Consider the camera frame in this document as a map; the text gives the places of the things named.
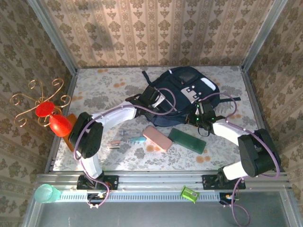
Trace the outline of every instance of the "teal plastic cup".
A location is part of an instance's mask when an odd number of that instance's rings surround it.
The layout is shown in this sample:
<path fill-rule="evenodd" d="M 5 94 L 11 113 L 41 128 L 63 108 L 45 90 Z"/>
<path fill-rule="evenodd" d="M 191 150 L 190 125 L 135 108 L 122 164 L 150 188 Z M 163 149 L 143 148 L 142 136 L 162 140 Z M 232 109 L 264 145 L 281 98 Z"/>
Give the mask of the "teal plastic cup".
<path fill-rule="evenodd" d="M 43 184 L 35 191 L 35 200 L 39 203 L 51 203 L 60 199 L 61 192 L 49 184 Z"/>

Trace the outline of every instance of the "orange wooden block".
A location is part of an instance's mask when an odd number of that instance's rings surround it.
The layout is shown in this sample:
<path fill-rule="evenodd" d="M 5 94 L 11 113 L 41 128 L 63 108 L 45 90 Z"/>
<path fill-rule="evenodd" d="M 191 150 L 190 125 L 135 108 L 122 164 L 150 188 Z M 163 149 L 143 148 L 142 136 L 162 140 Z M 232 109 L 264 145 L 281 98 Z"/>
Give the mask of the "orange wooden block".
<path fill-rule="evenodd" d="M 72 124 L 72 126 L 74 126 L 75 123 L 76 123 L 76 121 L 77 121 L 77 118 L 76 118 L 76 116 L 74 114 L 70 114 L 70 115 L 67 116 L 67 120 L 69 120 L 70 123 Z M 71 152 L 73 152 L 74 151 L 74 147 L 68 141 L 68 136 L 69 136 L 69 134 L 66 135 L 66 136 L 64 136 L 63 139 L 64 139 L 65 143 L 67 144 L 68 148 L 71 150 Z"/>

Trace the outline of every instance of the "dark blue backpack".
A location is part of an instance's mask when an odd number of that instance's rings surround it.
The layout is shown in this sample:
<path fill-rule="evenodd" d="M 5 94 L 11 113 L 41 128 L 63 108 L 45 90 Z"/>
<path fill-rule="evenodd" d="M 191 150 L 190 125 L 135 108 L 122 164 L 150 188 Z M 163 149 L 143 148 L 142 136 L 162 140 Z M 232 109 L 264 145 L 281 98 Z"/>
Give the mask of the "dark blue backpack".
<path fill-rule="evenodd" d="M 176 67 L 164 72 L 154 82 L 151 82 L 147 73 L 142 72 L 148 84 L 155 88 L 167 88 L 173 92 L 176 97 L 175 111 L 165 116 L 155 115 L 148 119 L 155 126 L 169 127 L 177 124 L 185 124 L 186 116 L 195 110 L 195 101 L 204 97 L 220 92 L 218 86 L 193 67 Z M 162 90 L 161 93 L 166 100 L 161 102 L 157 108 L 161 112 L 167 112 L 172 108 L 173 98 L 168 91 Z M 221 102 L 229 102 L 231 99 L 220 99 L 220 95 L 214 95 L 209 98 L 213 108 Z"/>

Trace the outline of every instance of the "green sharpener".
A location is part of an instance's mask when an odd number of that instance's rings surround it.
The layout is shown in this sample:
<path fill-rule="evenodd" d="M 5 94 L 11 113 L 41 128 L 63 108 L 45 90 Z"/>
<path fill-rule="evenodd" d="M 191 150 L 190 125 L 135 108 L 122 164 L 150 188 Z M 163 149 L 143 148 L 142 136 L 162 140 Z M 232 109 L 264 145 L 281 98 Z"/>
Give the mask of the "green sharpener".
<path fill-rule="evenodd" d="M 192 201 L 193 203 L 196 203 L 198 197 L 199 197 L 198 192 L 195 192 L 189 188 L 187 188 L 186 186 L 184 186 L 182 192 L 181 192 L 181 196 L 183 196 L 184 198 Z"/>

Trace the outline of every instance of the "pink phone case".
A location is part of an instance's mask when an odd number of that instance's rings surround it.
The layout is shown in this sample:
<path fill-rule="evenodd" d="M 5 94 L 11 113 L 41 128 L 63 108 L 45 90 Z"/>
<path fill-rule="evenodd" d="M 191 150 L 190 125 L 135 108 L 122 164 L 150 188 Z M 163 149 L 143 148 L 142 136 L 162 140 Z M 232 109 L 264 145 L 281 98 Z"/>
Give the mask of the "pink phone case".
<path fill-rule="evenodd" d="M 164 151 L 167 151 L 172 144 L 172 141 L 169 138 L 164 136 L 161 132 L 159 132 L 152 126 L 148 126 L 143 131 L 143 136 Z"/>

